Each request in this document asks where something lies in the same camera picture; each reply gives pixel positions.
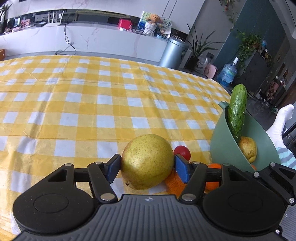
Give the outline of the yellow checked tablecloth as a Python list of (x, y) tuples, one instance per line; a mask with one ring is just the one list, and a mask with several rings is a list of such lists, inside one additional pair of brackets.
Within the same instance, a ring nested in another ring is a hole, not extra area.
[(15, 199), (65, 163), (106, 162), (154, 133), (211, 162), (230, 96), (217, 82), (140, 62), (83, 56), (1, 61), (1, 240), (20, 231)]

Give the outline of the teddy bear toy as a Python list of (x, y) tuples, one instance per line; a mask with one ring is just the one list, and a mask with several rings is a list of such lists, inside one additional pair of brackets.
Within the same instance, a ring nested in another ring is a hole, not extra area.
[(150, 14), (145, 22), (144, 34), (147, 36), (153, 36), (159, 20), (160, 17), (158, 15)]

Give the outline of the pink piggy bank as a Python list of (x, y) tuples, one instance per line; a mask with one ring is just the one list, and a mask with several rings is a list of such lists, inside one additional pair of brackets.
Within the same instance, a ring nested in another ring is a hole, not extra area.
[(204, 75), (207, 77), (207, 78), (213, 78), (215, 76), (217, 72), (217, 67), (214, 66), (213, 64), (207, 64), (205, 69), (204, 69)]

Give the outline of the blue water bottle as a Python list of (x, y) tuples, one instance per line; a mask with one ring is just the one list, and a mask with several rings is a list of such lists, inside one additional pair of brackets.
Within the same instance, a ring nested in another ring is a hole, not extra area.
[(218, 82), (227, 87), (234, 80), (237, 74), (236, 64), (239, 59), (236, 57), (231, 64), (225, 64), (221, 72), (217, 75)]

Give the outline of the green cucumber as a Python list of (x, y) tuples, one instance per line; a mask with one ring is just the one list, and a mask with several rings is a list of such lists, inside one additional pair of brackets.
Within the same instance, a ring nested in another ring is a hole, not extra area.
[(240, 142), (245, 120), (247, 90), (243, 84), (236, 85), (231, 93), (227, 112), (227, 124), (236, 143)]

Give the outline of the white wifi router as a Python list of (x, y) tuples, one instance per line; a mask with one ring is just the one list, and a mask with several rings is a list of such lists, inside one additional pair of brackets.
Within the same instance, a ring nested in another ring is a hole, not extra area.
[(48, 20), (45, 23), (44, 27), (57, 27), (62, 23), (62, 17), (64, 15), (64, 11), (58, 13), (57, 11), (48, 12)]

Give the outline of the orange tangerine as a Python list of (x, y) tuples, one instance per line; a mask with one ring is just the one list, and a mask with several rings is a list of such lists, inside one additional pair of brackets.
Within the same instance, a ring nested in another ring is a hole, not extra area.
[(211, 170), (212, 169), (221, 170), (222, 165), (217, 164), (217, 163), (213, 163), (213, 164), (209, 164), (208, 168), (210, 169), (210, 172), (207, 173), (207, 176), (206, 176), (206, 186), (205, 186), (206, 192), (210, 192), (210, 191), (213, 191), (213, 190), (219, 188), (221, 178), (219, 177), (219, 175), (217, 173), (215, 173)]
[(170, 175), (164, 181), (169, 194), (179, 197), (183, 192), (186, 184), (182, 182), (178, 173), (172, 170)]

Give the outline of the red tomato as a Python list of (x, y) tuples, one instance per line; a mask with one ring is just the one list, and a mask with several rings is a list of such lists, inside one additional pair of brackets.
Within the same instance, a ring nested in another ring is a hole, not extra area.
[(190, 161), (190, 159), (191, 159), (191, 153), (190, 153), (189, 149), (185, 146), (182, 146), (182, 145), (175, 147), (174, 154), (175, 155), (180, 154), (187, 161)]

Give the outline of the yellow pear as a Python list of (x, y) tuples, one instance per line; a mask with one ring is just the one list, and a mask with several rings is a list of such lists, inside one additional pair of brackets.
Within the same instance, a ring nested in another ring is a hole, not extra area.
[(163, 182), (174, 167), (174, 153), (167, 140), (145, 134), (131, 140), (121, 156), (120, 170), (125, 184), (135, 190)]

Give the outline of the potted green plant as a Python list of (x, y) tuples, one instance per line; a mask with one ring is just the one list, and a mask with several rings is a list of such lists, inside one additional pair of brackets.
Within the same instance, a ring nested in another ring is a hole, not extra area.
[(215, 33), (215, 31), (211, 32), (205, 39), (203, 39), (203, 34), (201, 34), (200, 38), (197, 37), (197, 31), (195, 26), (190, 27), (189, 24), (187, 24), (187, 27), (189, 29), (189, 33), (191, 35), (192, 40), (187, 40), (187, 43), (191, 47), (192, 53), (191, 57), (188, 60), (187, 68), (191, 72), (194, 71), (195, 66), (197, 65), (199, 61), (199, 57), (207, 50), (218, 50), (217, 48), (214, 48), (213, 44), (219, 44), (224, 43), (222, 41), (210, 41), (209, 38)]

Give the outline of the white TV cabinet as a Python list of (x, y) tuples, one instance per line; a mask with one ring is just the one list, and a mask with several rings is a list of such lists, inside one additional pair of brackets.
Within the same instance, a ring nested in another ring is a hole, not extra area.
[(100, 53), (158, 62), (166, 45), (165, 40), (156, 37), (86, 23), (31, 27), (1, 36), (1, 48), (7, 56), (64, 50), (72, 54)]

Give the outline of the red box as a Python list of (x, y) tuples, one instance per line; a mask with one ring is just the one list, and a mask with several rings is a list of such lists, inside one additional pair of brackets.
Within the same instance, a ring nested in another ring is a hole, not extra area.
[(125, 29), (125, 30), (129, 31), (131, 26), (132, 26), (131, 20), (129, 20), (129, 19), (119, 19), (118, 27), (120, 29)]

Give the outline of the grey metal trash bin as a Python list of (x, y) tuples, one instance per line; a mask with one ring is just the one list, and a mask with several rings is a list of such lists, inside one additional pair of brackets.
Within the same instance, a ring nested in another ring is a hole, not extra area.
[(186, 52), (189, 49), (188, 43), (170, 37), (159, 61), (159, 66), (171, 69), (178, 69)]

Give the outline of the orange tangerine on table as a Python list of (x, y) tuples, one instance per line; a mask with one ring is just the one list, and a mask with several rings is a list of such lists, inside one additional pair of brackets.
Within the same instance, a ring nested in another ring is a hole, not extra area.
[(206, 192), (210, 192), (210, 191), (213, 191), (213, 190), (219, 188), (221, 178), (219, 177), (219, 175), (217, 173), (215, 173), (211, 170), (212, 169), (221, 170), (222, 165), (217, 164), (217, 163), (213, 163), (213, 164), (209, 164), (208, 168), (210, 169), (210, 172), (207, 173), (207, 176), (206, 176), (206, 186), (205, 186)]

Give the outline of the green colander bowl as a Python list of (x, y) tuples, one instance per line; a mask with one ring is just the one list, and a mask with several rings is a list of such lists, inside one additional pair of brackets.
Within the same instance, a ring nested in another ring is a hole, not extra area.
[(220, 102), (219, 106), (223, 111), (211, 137), (212, 162), (228, 163), (243, 172), (251, 173), (264, 169), (271, 162), (280, 163), (273, 142), (250, 114), (246, 114), (242, 137), (236, 142), (227, 123), (228, 103)]

